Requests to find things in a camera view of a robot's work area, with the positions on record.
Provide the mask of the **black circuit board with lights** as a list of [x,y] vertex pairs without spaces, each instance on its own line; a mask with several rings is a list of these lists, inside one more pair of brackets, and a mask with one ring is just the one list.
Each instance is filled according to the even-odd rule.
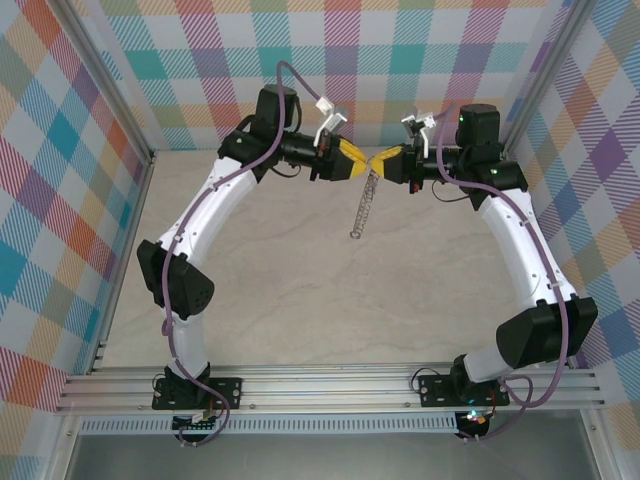
[[490,414],[471,410],[456,414],[458,432],[456,435],[462,439],[470,439],[485,436],[490,427]]

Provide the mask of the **grey metal panel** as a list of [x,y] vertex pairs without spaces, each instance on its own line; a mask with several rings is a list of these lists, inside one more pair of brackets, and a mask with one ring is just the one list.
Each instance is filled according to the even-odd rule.
[[448,435],[228,435],[201,448],[170,436],[83,436],[65,480],[600,480],[576,448],[517,452]]

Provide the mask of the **green circuit board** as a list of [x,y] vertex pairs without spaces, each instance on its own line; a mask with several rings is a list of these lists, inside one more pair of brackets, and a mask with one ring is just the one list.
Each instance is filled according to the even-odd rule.
[[216,415],[206,416],[203,413],[174,416],[171,421],[173,431],[197,431],[209,432],[217,428],[218,417]]

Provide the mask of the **aluminium frame post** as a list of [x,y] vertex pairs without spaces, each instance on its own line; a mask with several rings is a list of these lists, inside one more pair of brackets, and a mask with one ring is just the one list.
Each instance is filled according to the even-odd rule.
[[511,154],[531,121],[597,0],[549,0],[534,27],[502,104],[501,141]]
[[146,160],[147,164],[152,164],[153,149],[145,139],[142,129],[129,109],[99,49],[85,29],[72,1],[46,0],[46,2],[77,50],[85,68],[112,109],[134,150]]

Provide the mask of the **aluminium mounting rail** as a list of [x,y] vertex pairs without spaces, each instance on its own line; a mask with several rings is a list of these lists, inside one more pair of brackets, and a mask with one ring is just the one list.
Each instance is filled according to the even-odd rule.
[[[415,364],[241,366],[212,370],[242,379],[238,414],[411,413],[420,400],[409,380]],[[151,413],[158,367],[97,368],[71,376],[58,401],[60,414]]]

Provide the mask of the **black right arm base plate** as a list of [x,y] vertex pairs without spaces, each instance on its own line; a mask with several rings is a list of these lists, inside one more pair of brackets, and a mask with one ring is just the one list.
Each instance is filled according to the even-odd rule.
[[510,397],[498,381],[473,383],[451,375],[421,375],[418,393],[422,407],[508,406]]

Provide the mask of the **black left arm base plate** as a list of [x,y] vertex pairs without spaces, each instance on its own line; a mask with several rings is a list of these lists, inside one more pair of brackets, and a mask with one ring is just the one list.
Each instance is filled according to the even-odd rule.
[[190,380],[181,377],[161,376],[152,381],[153,410],[220,410],[223,397],[231,410],[240,407],[242,379],[233,377],[210,377],[201,379],[208,387],[202,389]]

